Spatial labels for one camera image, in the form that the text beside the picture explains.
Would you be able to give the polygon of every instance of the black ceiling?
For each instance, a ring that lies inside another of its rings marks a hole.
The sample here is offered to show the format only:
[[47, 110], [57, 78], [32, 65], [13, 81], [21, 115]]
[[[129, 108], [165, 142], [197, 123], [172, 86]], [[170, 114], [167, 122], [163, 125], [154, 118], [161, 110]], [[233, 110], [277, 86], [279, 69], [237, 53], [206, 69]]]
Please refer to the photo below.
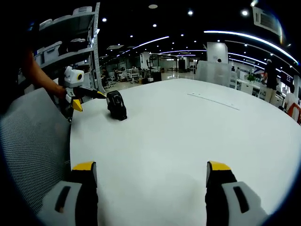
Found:
[[[59, 7], [52, 4], [48, 8], [49, 12], [43, 13], [43, 17], [48, 19], [72, 14], [73, 9], [88, 5], [95, 7], [96, 2], [91, 0], [84, 3], [64, 2], [60, 3]], [[172, 48], [173, 50], [184, 50], [186, 47], [188, 47], [188, 50], [204, 49], [203, 44], [206, 44], [207, 41], [221, 40], [224, 42], [225, 40], [233, 40], [255, 45], [272, 52], [300, 71], [299, 66], [293, 64], [293, 60], [257, 41], [233, 35], [203, 33], [205, 30], [224, 30], [251, 34], [280, 46], [300, 61], [300, 43], [298, 42], [299, 36], [297, 33], [300, 28], [299, 12], [292, 0], [283, 2], [260, 0], [256, 5], [259, 8], [268, 10], [279, 19], [285, 32], [285, 40], [282, 45], [277, 35], [253, 24], [251, 0], [181, 2], [174, 0], [103, 0], [100, 2], [98, 49], [100, 56], [108, 55], [104, 59], [100, 58], [101, 64], [108, 61], [108, 59], [115, 58], [120, 54], [120, 51], [128, 50], [129, 46], [138, 46], [153, 39], [169, 36], [168, 39], [131, 50], [126, 55], [130, 54], [130, 57], [133, 57], [136, 55], [136, 51], [138, 55], [145, 48], [153, 53], [159, 53], [160, 50], [161, 52], [172, 51]], [[158, 8], [149, 9], [148, 6], [154, 3], [158, 5]], [[194, 12], [193, 16], [187, 14], [190, 9]], [[241, 15], [243, 9], [247, 9], [250, 15], [243, 17]], [[103, 17], [107, 18], [106, 23], [102, 22]], [[124, 47], [113, 51], [107, 50], [110, 45], [117, 44], [124, 45]], [[226, 44], [229, 52], [246, 55], [262, 61], [265, 58], [273, 58], [279, 68], [282, 66], [287, 73], [291, 75], [296, 74], [296, 71], [290, 68], [289, 65], [274, 56], [271, 57], [269, 53], [262, 50], [250, 46], [245, 47], [243, 44], [238, 43], [226, 42]], [[206, 55], [201, 54], [201, 52], [194, 52], [193, 54], [196, 54], [197, 57], [206, 58]]]

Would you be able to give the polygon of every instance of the white table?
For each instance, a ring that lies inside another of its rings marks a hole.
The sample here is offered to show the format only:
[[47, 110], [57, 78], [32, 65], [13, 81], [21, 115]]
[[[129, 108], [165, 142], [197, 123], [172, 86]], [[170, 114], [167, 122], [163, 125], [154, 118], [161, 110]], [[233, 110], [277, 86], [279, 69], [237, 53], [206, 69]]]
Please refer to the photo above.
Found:
[[238, 82], [242, 82], [244, 84], [247, 84], [247, 85], [250, 85], [250, 86], [253, 86], [254, 88], [256, 89], [260, 89], [260, 86], [252, 83], [252, 82], [249, 82], [249, 81], [245, 81], [245, 80], [241, 80], [241, 79], [237, 79]]
[[187, 79], [120, 93], [128, 119], [111, 119], [106, 100], [95, 99], [74, 112], [71, 127], [71, 166], [97, 162], [99, 217], [107, 225], [206, 225], [208, 160], [229, 165], [268, 214], [285, 198], [299, 165], [301, 127], [279, 109]]

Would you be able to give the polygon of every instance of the mesh chair back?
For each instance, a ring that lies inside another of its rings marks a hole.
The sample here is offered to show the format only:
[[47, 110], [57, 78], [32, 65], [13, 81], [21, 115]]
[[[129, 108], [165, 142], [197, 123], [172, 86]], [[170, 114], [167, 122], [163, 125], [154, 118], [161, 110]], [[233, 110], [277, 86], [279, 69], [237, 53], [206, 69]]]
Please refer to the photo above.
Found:
[[70, 123], [41, 88], [15, 100], [0, 116], [0, 145], [17, 190], [34, 213], [70, 171]]

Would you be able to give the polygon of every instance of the human hand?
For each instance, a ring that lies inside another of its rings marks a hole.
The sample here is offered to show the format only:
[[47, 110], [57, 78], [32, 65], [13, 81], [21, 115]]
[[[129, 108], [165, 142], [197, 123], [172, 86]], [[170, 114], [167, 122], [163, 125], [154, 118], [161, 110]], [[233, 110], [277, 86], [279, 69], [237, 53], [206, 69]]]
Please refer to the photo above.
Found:
[[66, 89], [62, 86], [57, 85], [55, 95], [60, 99], [66, 98]]

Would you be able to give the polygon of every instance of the office floor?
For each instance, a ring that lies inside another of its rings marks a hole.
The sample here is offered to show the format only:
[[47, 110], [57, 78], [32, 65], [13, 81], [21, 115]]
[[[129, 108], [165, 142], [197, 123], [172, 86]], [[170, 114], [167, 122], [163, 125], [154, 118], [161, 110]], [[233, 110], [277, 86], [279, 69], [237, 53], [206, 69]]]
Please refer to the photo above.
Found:
[[[170, 80], [170, 79], [194, 79], [194, 74], [187, 72], [187, 73], [179, 73], [179, 72], [166, 72], [162, 73], [162, 80]], [[110, 92], [113, 90], [123, 90], [128, 89], [135, 86], [141, 86], [142, 84], [138, 84], [134, 82], [133, 84], [129, 81], [124, 82], [117, 82], [114, 86], [105, 89], [106, 92]]]

